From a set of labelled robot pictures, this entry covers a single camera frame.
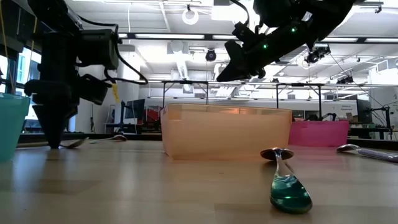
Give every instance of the yellow cable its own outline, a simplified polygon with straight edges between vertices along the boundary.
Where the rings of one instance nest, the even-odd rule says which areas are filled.
[[[4,28],[4,19],[2,17],[2,1],[0,1],[0,20],[1,20],[1,29],[2,29],[2,39],[4,41],[4,50],[6,51],[6,58],[7,58],[7,63],[8,63],[9,60],[8,60],[6,30]],[[8,71],[9,71],[9,77],[10,77],[10,81],[11,81],[11,93],[15,94],[14,77],[12,77],[10,69],[8,69]]]

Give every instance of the computer monitor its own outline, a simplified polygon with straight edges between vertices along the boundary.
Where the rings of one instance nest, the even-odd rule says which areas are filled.
[[[134,100],[134,101],[127,101],[126,103],[126,112],[124,114],[124,118],[131,119],[137,118],[138,120],[144,119],[144,108],[145,108],[145,100]]]
[[[371,102],[368,100],[356,99],[359,123],[372,123],[372,113],[370,112]]]

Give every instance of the wooden table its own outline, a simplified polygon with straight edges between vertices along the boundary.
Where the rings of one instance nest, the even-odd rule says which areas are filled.
[[[313,209],[269,203],[275,164],[171,161],[161,142],[17,151],[0,164],[1,223],[397,223],[398,167],[333,150],[293,148]]]

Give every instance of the teal cup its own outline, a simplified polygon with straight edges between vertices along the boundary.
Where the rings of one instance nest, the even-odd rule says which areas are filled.
[[[0,162],[14,156],[30,98],[0,93]]]

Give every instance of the translucent orange container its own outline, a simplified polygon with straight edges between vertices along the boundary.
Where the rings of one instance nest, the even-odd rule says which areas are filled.
[[[247,160],[287,147],[292,111],[169,104],[161,113],[163,144],[173,159]]]

